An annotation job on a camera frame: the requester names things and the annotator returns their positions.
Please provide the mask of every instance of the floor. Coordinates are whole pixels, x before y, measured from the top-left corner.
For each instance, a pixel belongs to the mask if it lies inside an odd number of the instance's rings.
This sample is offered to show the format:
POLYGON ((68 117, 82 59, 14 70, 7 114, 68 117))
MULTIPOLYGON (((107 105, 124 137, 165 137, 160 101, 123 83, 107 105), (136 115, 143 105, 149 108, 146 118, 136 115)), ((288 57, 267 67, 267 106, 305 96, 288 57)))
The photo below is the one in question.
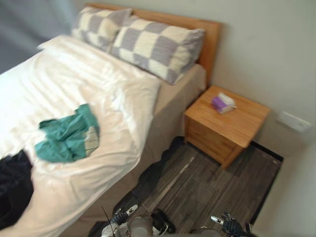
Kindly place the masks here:
MULTIPOLYGON (((130 217, 163 210, 177 233, 208 226, 222 233, 211 215, 231 213, 241 224, 254 221, 274 181, 281 161, 250 145, 226 170, 192 145, 176 138, 160 162, 150 166, 138 185, 116 209, 139 208, 130 217)), ((97 223, 90 237, 100 237, 105 223, 97 223)))

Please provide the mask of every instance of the tissue box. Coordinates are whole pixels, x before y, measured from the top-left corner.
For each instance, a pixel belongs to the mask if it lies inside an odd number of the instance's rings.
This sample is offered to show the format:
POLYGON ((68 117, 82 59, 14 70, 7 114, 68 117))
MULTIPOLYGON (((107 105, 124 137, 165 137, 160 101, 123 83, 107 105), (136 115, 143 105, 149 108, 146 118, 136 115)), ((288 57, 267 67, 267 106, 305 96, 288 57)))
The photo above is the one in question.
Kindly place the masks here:
POLYGON ((212 105, 220 114, 227 113, 236 108, 235 101, 222 92, 212 99, 212 105))

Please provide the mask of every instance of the pillowcase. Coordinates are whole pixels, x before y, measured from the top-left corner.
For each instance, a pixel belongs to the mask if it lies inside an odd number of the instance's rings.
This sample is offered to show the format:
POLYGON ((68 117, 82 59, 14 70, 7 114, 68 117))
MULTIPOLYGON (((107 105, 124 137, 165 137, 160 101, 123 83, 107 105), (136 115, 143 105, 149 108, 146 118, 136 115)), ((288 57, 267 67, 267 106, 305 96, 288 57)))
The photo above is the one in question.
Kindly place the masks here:
POLYGON ((204 33, 132 16, 125 20, 111 53, 175 84, 198 59, 204 33))
POLYGON ((79 13, 72 35, 109 52, 119 29, 131 12, 132 9, 111 11, 85 7, 79 13))

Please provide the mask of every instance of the wooden headboard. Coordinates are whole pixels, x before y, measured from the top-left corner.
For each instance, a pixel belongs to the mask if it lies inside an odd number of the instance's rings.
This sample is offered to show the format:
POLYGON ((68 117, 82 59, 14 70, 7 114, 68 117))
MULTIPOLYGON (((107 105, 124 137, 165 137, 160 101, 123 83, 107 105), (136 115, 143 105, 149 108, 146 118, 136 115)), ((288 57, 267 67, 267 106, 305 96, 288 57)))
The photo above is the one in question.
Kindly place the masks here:
MULTIPOLYGON (((119 10, 123 8, 127 8, 124 6, 117 6, 117 5, 109 5, 103 3, 87 3, 86 5, 97 7, 97 8, 104 8, 109 10, 119 10)), ((213 22, 213 21, 206 21, 200 20, 197 18, 185 17, 185 16, 176 16, 161 12, 153 12, 147 10, 140 10, 133 8, 133 14, 144 18, 150 21, 158 21, 162 23, 166 23, 173 26, 185 27, 188 29, 196 29, 202 28, 205 30, 205 39, 202 48, 202 52, 198 63, 203 66, 206 70, 206 86, 210 85, 212 71, 215 62, 216 56, 216 49, 218 46, 218 41, 220 37, 221 31, 221 23, 213 22)))

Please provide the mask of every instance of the teal shirt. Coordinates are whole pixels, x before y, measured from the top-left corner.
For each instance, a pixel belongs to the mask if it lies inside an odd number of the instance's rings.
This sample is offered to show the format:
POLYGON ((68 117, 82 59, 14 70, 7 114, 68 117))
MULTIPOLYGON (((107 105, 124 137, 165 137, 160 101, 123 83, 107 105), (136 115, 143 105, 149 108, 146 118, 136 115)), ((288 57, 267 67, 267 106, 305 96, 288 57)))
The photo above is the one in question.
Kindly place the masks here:
POLYGON ((89 105, 80 105, 75 112, 71 116, 39 123, 47 138, 35 145, 39 158, 50 162, 72 162, 87 157, 99 146, 99 124, 89 105))

